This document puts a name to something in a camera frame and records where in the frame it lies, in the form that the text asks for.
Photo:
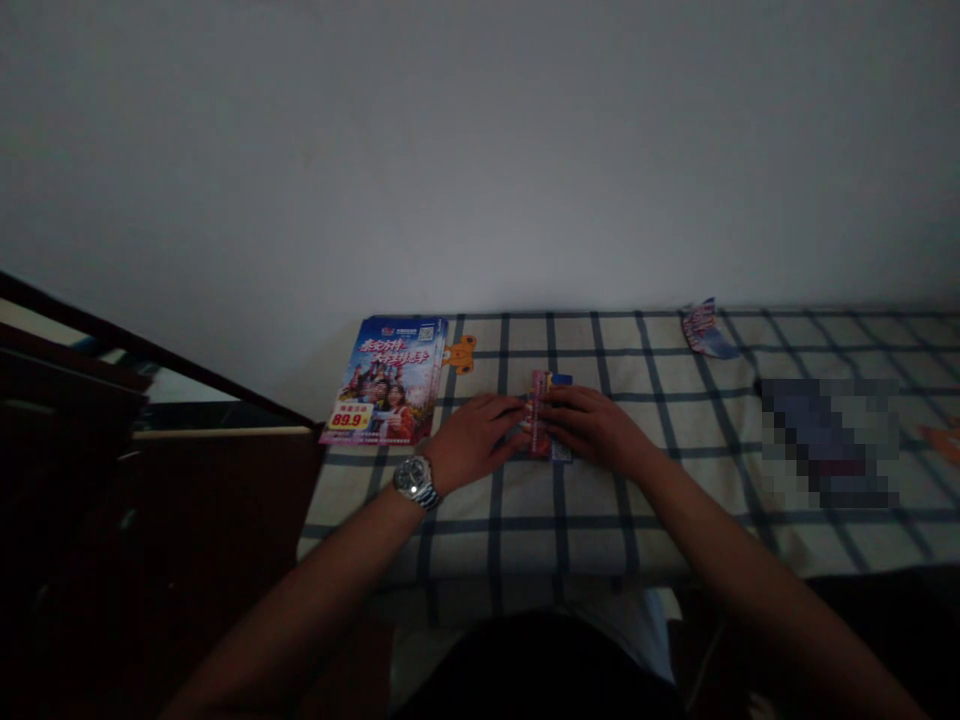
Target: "white wall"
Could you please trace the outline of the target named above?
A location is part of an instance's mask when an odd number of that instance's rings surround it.
[[[0,267],[315,418],[375,312],[955,303],[958,5],[8,0]]]

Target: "orange bear sticker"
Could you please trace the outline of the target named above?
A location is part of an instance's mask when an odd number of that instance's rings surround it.
[[[473,335],[464,335],[456,345],[447,345],[443,349],[443,364],[457,369],[457,375],[473,372],[473,349],[477,339]]]

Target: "plaid bed sheet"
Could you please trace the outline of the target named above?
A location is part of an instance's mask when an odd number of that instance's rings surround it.
[[[436,422],[479,392],[525,392],[535,369],[569,374],[619,403],[801,576],[960,559],[960,472],[918,427],[947,427],[960,416],[960,313],[721,310],[718,327],[742,358],[692,353],[676,311],[451,317],[448,344],[477,338],[475,369],[444,370]],[[796,492],[772,490],[755,385],[781,378],[899,383],[891,409],[899,412],[900,457],[883,466],[897,504],[811,506],[803,478],[794,479]],[[331,447],[299,556],[371,500],[410,452]],[[781,480],[777,490],[789,486]],[[631,483],[579,459],[563,466],[517,456],[424,521],[373,604],[406,625],[456,625],[689,577]]]

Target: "small card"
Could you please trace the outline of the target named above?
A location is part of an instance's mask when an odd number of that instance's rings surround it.
[[[681,324],[687,344],[694,352],[721,360],[740,357],[740,351],[727,342],[717,330],[716,304],[713,298],[686,311]]]
[[[572,384],[573,377],[570,375],[560,375],[549,370],[533,371],[533,386],[525,397],[527,414],[520,424],[520,427],[530,433],[530,457],[549,457],[552,462],[557,463],[573,462],[570,449],[552,439],[540,419],[543,397],[554,387]]]

